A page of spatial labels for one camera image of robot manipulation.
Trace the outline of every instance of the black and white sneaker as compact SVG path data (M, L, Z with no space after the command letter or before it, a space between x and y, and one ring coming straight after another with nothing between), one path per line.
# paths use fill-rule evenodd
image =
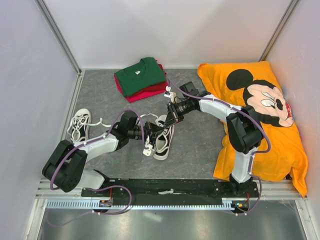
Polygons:
M161 115L155 120L159 127L165 124L167 115ZM169 155L170 144L175 133L175 126L166 128L155 140L155 153L153 157L157 160L165 160Z
M70 121L67 129L68 134L71 135L73 143L83 142L88 140L89 124L91 123L91 113L88 109L82 108L77 111Z

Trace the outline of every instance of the cartoon nose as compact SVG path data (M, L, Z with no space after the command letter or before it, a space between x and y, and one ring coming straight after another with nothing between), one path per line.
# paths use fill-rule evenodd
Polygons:
M283 104L281 103L281 101L279 99L275 100L276 102L276 107L282 111L282 109L284 108Z

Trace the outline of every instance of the wall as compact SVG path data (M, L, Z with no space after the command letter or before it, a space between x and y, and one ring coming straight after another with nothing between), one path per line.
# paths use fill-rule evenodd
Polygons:
M82 68L257 61L289 0L45 0Z
M320 224L320 1L300 1L267 60L285 95L307 153L308 198Z
M19 240L77 75L33 0L2 0L0 13L0 233Z

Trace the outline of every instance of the green shirt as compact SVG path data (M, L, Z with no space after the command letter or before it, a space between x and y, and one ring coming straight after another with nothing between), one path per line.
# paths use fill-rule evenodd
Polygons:
M140 62L115 73L124 97L130 97L149 86L166 81L165 73L153 57L145 57Z

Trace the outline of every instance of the orange towel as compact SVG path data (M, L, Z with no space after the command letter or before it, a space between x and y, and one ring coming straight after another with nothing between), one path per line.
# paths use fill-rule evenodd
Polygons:
M307 194L305 176L308 159L291 108L267 61L253 63L203 63L198 75L207 89L217 98L238 106L252 106L270 139L271 151L257 154L253 174L265 181L281 181L290 173L292 182L304 197ZM229 180L235 162L235 150L228 133L222 140L221 150L213 176ZM259 150L267 149L264 139Z

